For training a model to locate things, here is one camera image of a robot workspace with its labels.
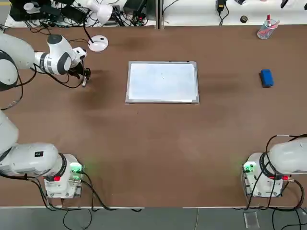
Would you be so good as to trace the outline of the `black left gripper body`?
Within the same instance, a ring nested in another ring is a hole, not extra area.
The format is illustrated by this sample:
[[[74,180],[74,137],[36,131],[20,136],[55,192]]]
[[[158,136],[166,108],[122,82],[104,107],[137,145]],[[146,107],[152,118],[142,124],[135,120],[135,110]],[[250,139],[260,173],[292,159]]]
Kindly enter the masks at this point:
[[[83,71],[84,71],[83,64],[84,64],[84,61],[81,60],[81,62],[79,62],[75,67],[70,68],[68,70],[68,73],[83,73]]]

